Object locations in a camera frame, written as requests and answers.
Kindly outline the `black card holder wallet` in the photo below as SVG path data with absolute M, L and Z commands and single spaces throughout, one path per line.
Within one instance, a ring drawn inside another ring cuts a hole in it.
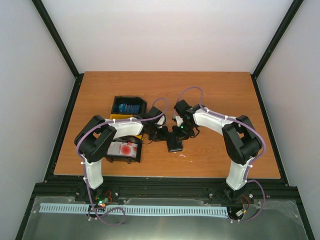
M 169 132 L 166 137 L 166 144 L 169 153 L 181 152 L 183 150 L 183 144 L 177 141 L 176 134 L 174 132 Z

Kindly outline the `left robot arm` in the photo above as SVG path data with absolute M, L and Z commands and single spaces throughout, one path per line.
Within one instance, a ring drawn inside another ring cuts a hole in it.
M 138 136 L 146 133 L 147 128 L 157 124 L 165 113 L 156 107 L 143 115 L 134 115 L 123 119 L 106 119 L 93 116 L 74 140 L 76 153 L 82 158 L 84 177 L 88 186 L 86 195 L 92 201 L 103 198 L 102 159 L 107 156 L 112 141 L 126 136 Z

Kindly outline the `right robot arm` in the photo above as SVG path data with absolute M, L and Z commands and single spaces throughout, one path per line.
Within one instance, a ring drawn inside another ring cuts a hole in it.
M 223 115 L 201 104 L 190 106 L 185 100 L 178 101 L 174 110 L 176 126 L 172 127 L 168 135 L 168 150 L 181 150 L 182 141 L 195 138 L 200 132 L 199 127 L 219 133 L 223 136 L 227 155 L 231 159 L 226 183 L 234 191 L 244 187 L 253 161 L 266 146 L 250 119 L 246 115 Z

